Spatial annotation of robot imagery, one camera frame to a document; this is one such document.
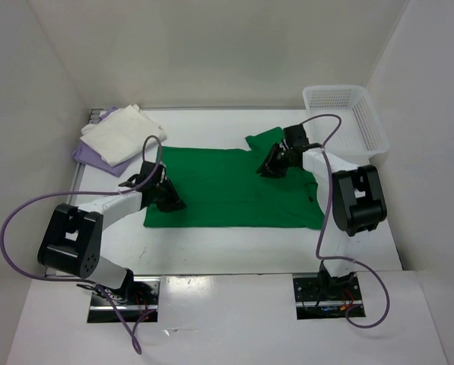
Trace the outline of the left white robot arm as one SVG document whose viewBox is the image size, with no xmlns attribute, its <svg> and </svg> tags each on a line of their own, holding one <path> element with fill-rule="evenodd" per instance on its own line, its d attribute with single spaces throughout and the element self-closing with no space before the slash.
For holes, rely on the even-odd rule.
<svg viewBox="0 0 454 365">
<path fill-rule="evenodd" d="M 128 303 L 144 290 L 134 273 L 100 255 L 103 231 L 124 217 L 155 206 L 171 213 L 186 208 L 171 180 L 153 179 L 142 187 L 137 174 L 119 185 L 118 195 L 79 206 L 58 205 L 40 245 L 37 261 L 57 271 L 99 284 L 117 303 Z"/>
</svg>

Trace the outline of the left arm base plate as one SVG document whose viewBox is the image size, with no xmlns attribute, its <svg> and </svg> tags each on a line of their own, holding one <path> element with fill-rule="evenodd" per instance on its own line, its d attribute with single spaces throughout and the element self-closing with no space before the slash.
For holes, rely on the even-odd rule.
<svg viewBox="0 0 454 365">
<path fill-rule="evenodd" d="M 157 322 L 158 303 L 160 293 L 160 278 L 138 276 L 135 277 L 135 288 L 127 297 L 118 295 L 118 291 L 106 289 L 114 305 L 123 319 L 132 324 L 141 319 L 141 322 Z M 90 297 L 90 306 L 87 314 L 87 323 L 117 323 L 119 318 L 110 302 L 97 292 Z"/>
</svg>

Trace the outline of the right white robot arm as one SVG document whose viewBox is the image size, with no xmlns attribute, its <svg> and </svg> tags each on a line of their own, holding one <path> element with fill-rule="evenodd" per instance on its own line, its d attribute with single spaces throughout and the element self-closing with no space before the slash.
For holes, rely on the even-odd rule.
<svg viewBox="0 0 454 365">
<path fill-rule="evenodd" d="M 274 144 L 257 169 L 262 177 L 283 178 L 291 167 L 312 173 L 318 184 L 317 200 L 325 211 L 315 248 L 320 260 L 317 290 L 326 299 L 343 291 L 359 265 L 355 236 L 375 230 L 387 217 L 377 168 L 359 166 L 335 156 L 321 144 Z"/>
</svg>

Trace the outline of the purple t shirt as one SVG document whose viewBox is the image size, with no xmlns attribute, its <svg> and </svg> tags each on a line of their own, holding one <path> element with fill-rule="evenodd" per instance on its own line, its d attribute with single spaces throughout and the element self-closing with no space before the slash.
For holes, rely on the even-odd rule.
<svg viewBox="0 0 454 365">
<path fill-rule="evenodd" d="M 82 133 L 87 131 L 87 127 L 94 127 L 95 125 L 102 122 L 106 117 L 110 114 L 117 111 L 117 107 L 111 107 L 107 110 L 104 109 L 93 109 L 90 113 L 90 118 L 88 124 L 82 129 Z M 82 163 L 86 166 L 91 166 L 101 170 L 105 173 L 108 173 L 114 177 L 120 177 L 127 167 L 132 163 L 134 157 L 125 160 L 114 167 L 111 167 L 106 161 L 102 159 L 102 157 L 92 150 L 89 146 L 87 146 L 84 142 L 80 141 L 78 147 L 74 150 L 71 154 L 75 161 L 78 163 Z"/>
</svg>

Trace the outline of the green t shirt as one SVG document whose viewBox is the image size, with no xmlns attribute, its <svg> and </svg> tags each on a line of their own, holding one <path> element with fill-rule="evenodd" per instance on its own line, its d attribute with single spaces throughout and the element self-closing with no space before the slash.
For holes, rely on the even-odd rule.
<svg viewBox="0 0 454 365">
<path fill-rule="evenodd" d="M 256 171 L 284 133 L 276 127 L 245 138 L 248 150 L 165 147 L 162 161 L 186 208 L 147 209 L 148 228 L 273 227 L 320 230 L 324 219 L 313 174 L 290 168 L 279 179 Z"/>
</svg>

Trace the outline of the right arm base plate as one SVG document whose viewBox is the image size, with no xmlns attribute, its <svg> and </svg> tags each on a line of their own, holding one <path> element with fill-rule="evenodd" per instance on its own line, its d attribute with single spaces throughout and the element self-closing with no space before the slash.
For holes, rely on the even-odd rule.
<svg viewBox="0 0 454 365">
<path fill-rule="evenodd" d="M 322 283 L 317 275 L 293 277 L 297 319 L 365 317 L 359 281 L 352 275 L 341 281 Z"/>
</svg>

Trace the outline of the white t shirt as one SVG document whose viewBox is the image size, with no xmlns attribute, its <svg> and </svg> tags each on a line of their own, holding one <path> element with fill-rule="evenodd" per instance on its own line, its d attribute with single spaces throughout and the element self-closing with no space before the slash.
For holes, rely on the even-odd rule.
<svg viewBox="0 0 454 365">
<path fill-rule="evenodd" d="M 150 135 L 167 138 L 163 127 L 134 104 L 111 112 L 94 127 L 84 127 L 80 139 L 114 167 L 138 154 Z"/>
</svg>

